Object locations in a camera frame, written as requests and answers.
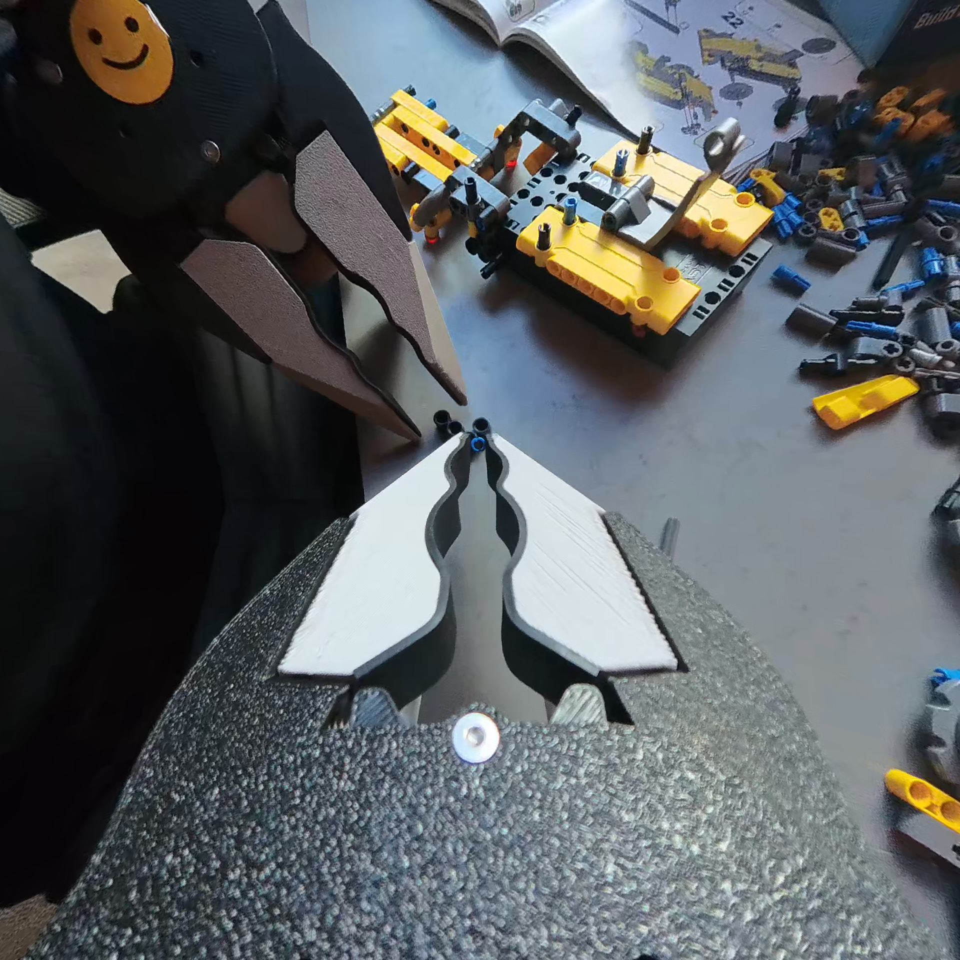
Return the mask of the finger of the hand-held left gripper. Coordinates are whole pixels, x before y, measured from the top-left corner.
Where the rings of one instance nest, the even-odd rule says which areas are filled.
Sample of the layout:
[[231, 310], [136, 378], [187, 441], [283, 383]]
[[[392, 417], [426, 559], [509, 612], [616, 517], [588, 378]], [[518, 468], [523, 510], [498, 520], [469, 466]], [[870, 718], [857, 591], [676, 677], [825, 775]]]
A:
[[459, 358], [421, 249], [406, 239], [332, 133], [295, 158], [294, 208], [341, 273], [382, 306], [422, 366], [461, 406]]
[[421, 437], [354, 354], [316, 329], [307, 299], [259, 246], [206, 238], [180, 269], [284, 376], [407, 441]]

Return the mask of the yellow toy brick vehicle model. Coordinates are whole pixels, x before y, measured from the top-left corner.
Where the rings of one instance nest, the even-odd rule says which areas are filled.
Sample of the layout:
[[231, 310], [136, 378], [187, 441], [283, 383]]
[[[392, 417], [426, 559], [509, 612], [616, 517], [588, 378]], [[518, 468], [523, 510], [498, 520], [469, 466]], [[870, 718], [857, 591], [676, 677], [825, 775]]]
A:
[[736, 118], [705, 135], [697, 167], [651, 127], [593, 158], [580, 114], [534, 99], [482, 143], [408, 86], [370, 122], [391, 174], [423, 192], [414, 232], [433, 241], [462, 218], [483, 278], [509, 268], [669, 368], [750, 282], [773, 210], [724, 177], [747, 142]]

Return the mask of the pile of small brick parts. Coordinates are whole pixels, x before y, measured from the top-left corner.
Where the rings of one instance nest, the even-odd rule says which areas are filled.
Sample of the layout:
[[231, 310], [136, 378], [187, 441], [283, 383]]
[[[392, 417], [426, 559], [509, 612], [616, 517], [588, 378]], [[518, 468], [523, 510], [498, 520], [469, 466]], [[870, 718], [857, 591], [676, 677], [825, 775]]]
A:
[[918, 402], [934, 439], [958, 444], [958, 61], [912, 76], [866, 70], [843, 94], [774, 106], [775, 140], [735, 182], [773, 211], [781, 241], [832, 274], [880, 250], [869, 286], [817, 306], [812, 281], [778, 265], [771, 284], [795, 303], [786, 330], [820, 350], [796, 378], [819, 383], [822, 426], [844, 430]]

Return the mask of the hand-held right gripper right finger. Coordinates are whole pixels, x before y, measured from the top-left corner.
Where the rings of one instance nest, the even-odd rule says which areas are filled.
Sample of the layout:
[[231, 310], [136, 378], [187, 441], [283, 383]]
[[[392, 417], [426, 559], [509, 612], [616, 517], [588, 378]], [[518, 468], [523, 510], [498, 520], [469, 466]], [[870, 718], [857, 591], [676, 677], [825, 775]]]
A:
[[605, 522], [605, 510], [499, 434], [486, 436], [496, 533], [510, 559], [510, 628], [550, 668], [588, 677], [676, 671], [678, 654]]

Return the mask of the dark blue cardboard box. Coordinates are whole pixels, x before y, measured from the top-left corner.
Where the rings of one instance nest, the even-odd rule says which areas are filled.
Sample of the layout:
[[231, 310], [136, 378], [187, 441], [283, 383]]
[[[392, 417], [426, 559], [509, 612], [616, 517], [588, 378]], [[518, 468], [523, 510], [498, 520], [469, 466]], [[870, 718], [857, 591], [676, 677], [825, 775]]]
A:
[[917, 66], [959, 54], [959, 1], [819, 1], [864, 66]]

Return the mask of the grey desk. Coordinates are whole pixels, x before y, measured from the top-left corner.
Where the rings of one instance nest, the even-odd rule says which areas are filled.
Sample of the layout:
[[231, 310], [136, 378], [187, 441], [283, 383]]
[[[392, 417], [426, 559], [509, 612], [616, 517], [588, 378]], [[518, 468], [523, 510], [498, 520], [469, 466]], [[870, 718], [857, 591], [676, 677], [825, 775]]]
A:
[[[430, 2], [305, 2], [314, 46], [369, 112], [400, 87], [487, 139], [533, 98], [582, 104], [583, 149], [602, 152], [623, 131], [549, 61], [523, 46], [501, 51], [469, 21]], [[958, 570], [942, 557], [931, 515], [958, 475], [954, 448], [934, 441], [914, 401], [849, 431], [831, 431], [812, 398], [836, 383], [797, 377], [822, 355], [784, 326], [794, 300], [769, 282], [788, 263], [813, 282], [820, 309], [867, 291], [878, 250], [837, 273], [805, 266], [775, 245], [746, 292], [661, 370], [558, 305], [510, 270], [491, 279], [460, 232], [424, 251], [467, 394], [469, 424], [493, 429], [656, 543], [679, 521], [675, 561], [725, 607], [792, 688], [821, 743], [851, 816], [913, 912], [958, 958], [958, 871], [890, 832], [892, 767], [931, 781], [923, 753], [930, 671], [958, 666]], [[432, 417], [453, 411], [373, 300], [343, 283], [351, 346], [421, 424], [414, 449], [362, 426], [371, 497], [433, 446]], [[515, 719], [543, 703], [506, 670], [499, 594], [508, 560], [493, 529], [482, 463], [451, 552], [463, 633], [454, 669], [424, 697], [446, 717], [473, 692]]]

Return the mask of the black connector brick piece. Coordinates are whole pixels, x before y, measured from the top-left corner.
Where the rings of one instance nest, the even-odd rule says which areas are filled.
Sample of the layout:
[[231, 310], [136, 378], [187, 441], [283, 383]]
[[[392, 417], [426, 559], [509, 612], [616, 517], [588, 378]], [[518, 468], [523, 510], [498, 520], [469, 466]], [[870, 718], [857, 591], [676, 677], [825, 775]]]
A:
[[439, 409], [435, 412], [433, 415], [433, 424], [436, 439], [439, 444], [450, 440], [464, 440], [469, 448], [472, 432], [476, 431], [486, 434], [487, 444], [489, 444], [490, 438], [493, 435], [491, 425], [485, 417], [476, 417], [472, 423], [466, 424], [445, 409]]

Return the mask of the white instruction booklet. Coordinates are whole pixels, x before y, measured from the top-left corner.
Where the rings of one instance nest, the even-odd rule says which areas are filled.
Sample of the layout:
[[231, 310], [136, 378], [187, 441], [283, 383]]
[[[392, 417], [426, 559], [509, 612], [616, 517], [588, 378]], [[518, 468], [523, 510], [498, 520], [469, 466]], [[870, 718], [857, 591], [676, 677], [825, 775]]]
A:
[[734, 118], [741, 160], [784, 134], [774, 117], [800, 94], [787, 133], [814, 95], [842, 96], [863, 65], [834, 27], [773, 1], [439, 1], [498, 47], [546, 56], [623, 129], [654, 129], [654, 146], [694, 161], [708, 132]]

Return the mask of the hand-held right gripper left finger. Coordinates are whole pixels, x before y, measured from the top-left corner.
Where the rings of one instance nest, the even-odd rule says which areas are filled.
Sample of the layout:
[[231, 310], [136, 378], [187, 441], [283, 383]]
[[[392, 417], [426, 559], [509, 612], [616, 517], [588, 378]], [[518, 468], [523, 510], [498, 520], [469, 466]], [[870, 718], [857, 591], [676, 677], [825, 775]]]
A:
[[279, 675], [365, 681], [428, 642], [448, 611], [470, 474], [470, 437], [454, 434], [354, 511]]

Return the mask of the person's grey trouser legs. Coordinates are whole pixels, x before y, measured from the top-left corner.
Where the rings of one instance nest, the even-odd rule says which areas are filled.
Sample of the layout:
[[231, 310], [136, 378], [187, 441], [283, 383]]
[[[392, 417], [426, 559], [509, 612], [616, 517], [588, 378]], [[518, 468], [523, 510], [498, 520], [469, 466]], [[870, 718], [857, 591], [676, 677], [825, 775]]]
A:
[[181, 320], [132, 276], [113, 304], [153, 322], [190, 370], [220, 472], [222, 520], [188, 664], [332, 522], [364, 501], [354, 414]]

